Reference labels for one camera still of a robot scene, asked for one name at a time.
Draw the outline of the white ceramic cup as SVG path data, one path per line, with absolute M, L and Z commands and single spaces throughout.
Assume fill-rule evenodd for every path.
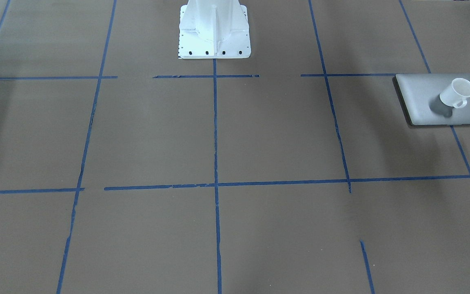
M 449 107 L 464 108 L 470 98 L 470 81 L 465 78 L 455 78 L 440 92 L 440 101 Z

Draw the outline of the grey closed laptop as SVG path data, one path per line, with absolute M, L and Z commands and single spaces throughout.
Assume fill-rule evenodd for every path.
M 444 104 L 439 95 L 462 78 L 470 82 L 470 73 L 399 73 L 395 85 L 411 125 L 469 125 L 470 97 L 459 101 L 455 108 Z

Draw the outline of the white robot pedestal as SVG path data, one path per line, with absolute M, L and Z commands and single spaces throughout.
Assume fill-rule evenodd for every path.
M 180 7 L 178 58 L 249 58 L 248 10 L 238 0 L 189 0 Z

